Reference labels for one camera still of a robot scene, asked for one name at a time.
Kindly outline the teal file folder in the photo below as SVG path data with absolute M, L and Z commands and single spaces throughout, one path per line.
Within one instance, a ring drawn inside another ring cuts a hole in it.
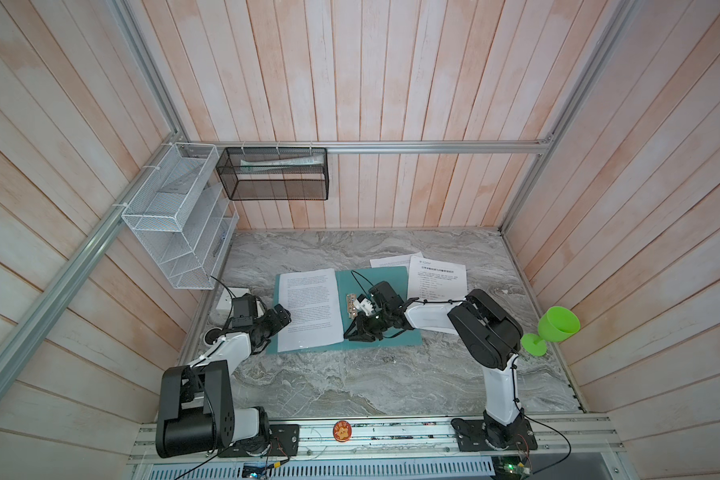
M 369 294 L 370 288 L 386 281 L 395 293 L 403 299 L 408 294 L 408 272 L 403 266 L 337 270 L 335 272 L 339 305 L 344 331 L 347 331 L 360 312 L 369 313 L 373 308 L 379 312 L 378 302 Z M 292 350 L 292 353 L 315 353 L 325 351 L 347 351 L 371 347 L 420 346 L 421 333 L 418 330 L 401 330 L 391 327 L 385 337 L 374 342 L 350 341 L 344 339 L 331 345 Z

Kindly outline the paper with English text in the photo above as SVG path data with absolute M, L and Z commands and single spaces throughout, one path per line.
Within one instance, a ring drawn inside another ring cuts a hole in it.
M 338 284 L 333 269 L 282 274 L 277 304 L 291 322 L 277 335 L 279 353 L 339 344 L 344 340 Z

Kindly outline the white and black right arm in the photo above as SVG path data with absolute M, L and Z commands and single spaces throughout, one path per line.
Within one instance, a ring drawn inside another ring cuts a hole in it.
M 459 449 L 504 451 L 537 446 L 517 393 L 516 361 L 524 332 L 487 292 L 474 289 L 459 299 L 407 300 L 382 281 L 348 300 L 350 324 L 344 338 L 372 343 L 413 330 L 443 330 L 459 337 L 482 369 L 485 406 L 480 420 L 454 418 Z

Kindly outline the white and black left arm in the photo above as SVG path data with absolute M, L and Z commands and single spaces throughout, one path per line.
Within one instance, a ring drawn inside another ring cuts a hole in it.
M 231 376 L 290 323 L 290 312 L 280 304 L 265 310 L 250 293 L 231 300 L 228 318 L 212 329 L 216 336 L 208 350 L 162 376 L 155 434 L 159 457 L 203 451 L 268 453 L 268 416 L 262 407 L 234 406 Z

